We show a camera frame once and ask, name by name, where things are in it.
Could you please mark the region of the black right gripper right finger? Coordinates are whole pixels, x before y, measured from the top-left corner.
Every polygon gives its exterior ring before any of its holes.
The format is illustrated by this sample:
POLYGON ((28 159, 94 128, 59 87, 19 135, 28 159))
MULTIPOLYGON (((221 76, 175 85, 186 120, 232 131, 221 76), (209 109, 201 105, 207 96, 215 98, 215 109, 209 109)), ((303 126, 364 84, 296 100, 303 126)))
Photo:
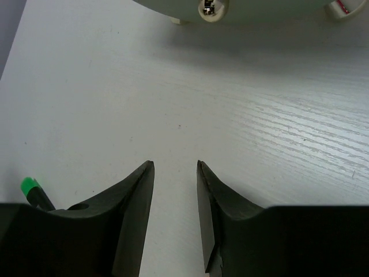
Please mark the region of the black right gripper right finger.
POLYGON ((209 276, 367 276, 366 205, 262 208, 197 163, 197 198, 209 276))

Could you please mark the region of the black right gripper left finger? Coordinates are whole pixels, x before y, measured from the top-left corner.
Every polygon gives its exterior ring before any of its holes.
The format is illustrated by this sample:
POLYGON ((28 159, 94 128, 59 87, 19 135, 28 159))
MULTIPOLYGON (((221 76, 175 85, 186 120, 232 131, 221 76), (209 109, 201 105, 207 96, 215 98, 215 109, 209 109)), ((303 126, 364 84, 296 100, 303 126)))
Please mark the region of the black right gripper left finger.
POLYGON ((68 209, 1 204, 2 276, 138 276, 155 167, 68 209))

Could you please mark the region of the green highlighter marker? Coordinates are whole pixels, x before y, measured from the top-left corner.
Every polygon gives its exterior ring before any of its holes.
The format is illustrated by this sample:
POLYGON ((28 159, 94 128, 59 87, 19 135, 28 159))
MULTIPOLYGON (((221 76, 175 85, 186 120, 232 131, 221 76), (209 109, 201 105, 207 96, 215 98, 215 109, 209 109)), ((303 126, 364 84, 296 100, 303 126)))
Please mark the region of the green highlighter marker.
POLYGON ((55 210, 54 205, 37 180, 31 177, 24 178, 21 183, 21 191, 31 206, 47 212, 55 210))

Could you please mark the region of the cream round drawer container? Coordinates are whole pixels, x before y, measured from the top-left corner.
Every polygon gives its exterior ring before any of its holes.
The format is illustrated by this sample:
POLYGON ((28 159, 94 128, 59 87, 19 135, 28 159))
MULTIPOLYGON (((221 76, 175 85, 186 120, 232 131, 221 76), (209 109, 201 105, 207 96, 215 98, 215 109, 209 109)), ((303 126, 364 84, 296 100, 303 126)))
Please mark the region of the cream round drawer container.
POLYGON ((324 8, 335 18, 356 15, 368 1, 311 0, 141 0, 138 4, 165 16, 191 23, 254 24, 285 20, 324 8))

